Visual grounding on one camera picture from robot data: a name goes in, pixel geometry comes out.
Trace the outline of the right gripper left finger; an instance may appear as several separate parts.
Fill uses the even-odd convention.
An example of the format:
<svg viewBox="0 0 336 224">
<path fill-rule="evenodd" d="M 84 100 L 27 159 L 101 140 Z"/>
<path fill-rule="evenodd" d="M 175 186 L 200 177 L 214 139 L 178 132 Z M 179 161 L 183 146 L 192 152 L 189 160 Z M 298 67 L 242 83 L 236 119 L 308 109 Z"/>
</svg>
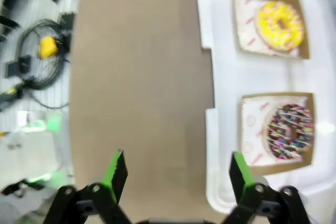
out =
<svg viewBox="0 0 336 224">
<path fill-rule="evenodd" d="M 50 206 L 44 223 L 85 223 L 89 216 L 99 216 L 103 223 L 131 223 L 119 205 L 128 176 L 124 151 L 116 152 L 100 182 L 78 190 L 62 186 Z"/>
</svg>

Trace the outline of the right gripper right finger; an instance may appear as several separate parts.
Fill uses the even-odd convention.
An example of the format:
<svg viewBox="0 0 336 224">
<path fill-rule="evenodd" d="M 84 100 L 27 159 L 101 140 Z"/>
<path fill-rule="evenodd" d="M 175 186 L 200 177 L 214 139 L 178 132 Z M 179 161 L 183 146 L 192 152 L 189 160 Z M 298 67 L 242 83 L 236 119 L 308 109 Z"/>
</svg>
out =
<svg viewBox="0 0 336 224">
<path fill-rule="evenodd" d="M 251 223 L 255 217 L 266 217 L 269 223 L 310 223 L 299 191 L 284 186 L 280 191 L 256 182 L 240 152 L 233 152 L 229 177 L 236 206 L 222 223 Z"/>
</svg>

